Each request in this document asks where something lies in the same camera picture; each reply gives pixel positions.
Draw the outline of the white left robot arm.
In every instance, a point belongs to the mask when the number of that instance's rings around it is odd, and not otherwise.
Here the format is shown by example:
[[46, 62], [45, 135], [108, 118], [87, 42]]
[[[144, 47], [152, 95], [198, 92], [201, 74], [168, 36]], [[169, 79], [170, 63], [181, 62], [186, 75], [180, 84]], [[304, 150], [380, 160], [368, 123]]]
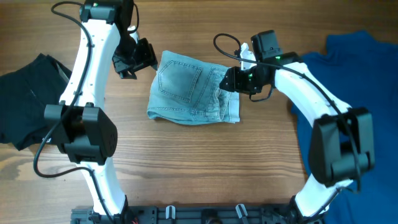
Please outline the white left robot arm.
[[94, 205], [74, 209], [72, 223], [135, 223], [127, 197], [116, 177], [113, 154], [118, 130], [104, 112], [105, 87], [111, 68], [122, 79], [158, 65], [154, 49], [140, 38], [131, 19], [134, 1], [85, 1], [75, 23], [81, 37], [72, 75], [56, 105], [44, 112], [51, 142], [82, 171]]

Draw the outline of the light blue denim shorts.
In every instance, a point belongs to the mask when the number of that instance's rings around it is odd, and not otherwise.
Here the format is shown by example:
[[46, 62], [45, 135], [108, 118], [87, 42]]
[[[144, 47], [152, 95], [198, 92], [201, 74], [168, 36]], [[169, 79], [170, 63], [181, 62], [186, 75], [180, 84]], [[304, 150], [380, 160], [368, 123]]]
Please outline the light blue denim shorts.
[[184, 125], [240, 122], [239, 94], [220, 89], [227, 69], [163, 51], [150, 88], [148, 117]]

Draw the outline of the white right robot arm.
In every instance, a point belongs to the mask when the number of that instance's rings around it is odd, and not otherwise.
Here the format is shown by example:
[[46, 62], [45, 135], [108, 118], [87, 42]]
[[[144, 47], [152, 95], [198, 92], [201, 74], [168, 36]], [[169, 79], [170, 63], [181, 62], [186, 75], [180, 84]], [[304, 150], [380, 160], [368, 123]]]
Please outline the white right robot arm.
[[366, 108], [352, 108], [324, 87], [295, 52], [284, 53], [273, 30], [251, 37], [252, 48], [239, 43], [228, 57], [240, 65], [227, 70], [220, 88], [253, 96], [268, 85], [287, 96], [312, 127], [303, 189], [279, 213], [286, 223], [321, 220], [331, 202], [374, 168], [373, 118]]

